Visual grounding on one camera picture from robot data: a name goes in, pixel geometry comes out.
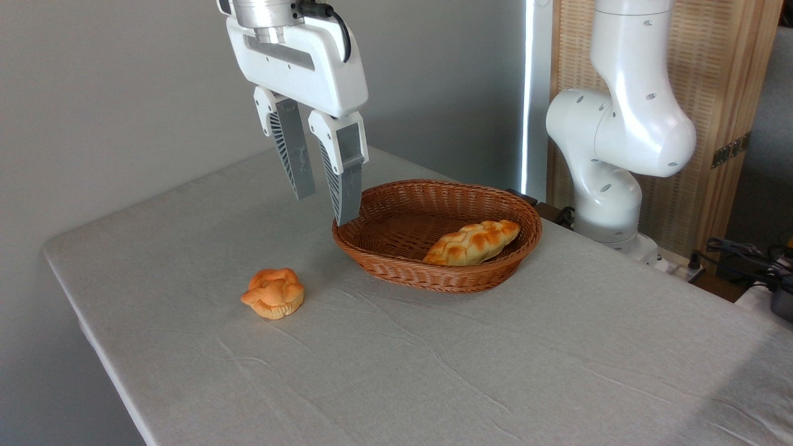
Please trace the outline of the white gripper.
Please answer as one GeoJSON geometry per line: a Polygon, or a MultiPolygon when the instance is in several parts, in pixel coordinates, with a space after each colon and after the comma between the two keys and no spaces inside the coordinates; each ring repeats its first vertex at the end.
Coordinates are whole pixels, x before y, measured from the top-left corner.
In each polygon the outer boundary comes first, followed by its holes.
{"type": "Polygon", "coordinates": [[[227,17],[226,26],[243,76],[257,85],[254,101],[261,129],[274,138],[297,199],[315,194],[299,102],[316,109],[308,122],[319,141],[336,225],[359,217],[362,165],[369,155],[362,116],[356,111],[367,102],[369,91],[354,34],[349,34],[351,56],[343,62],[343,36],[332,19],[309,17],[284,28],[285,43],[258,42],[254,31],[239,26],[234,17],[227,17]]]}

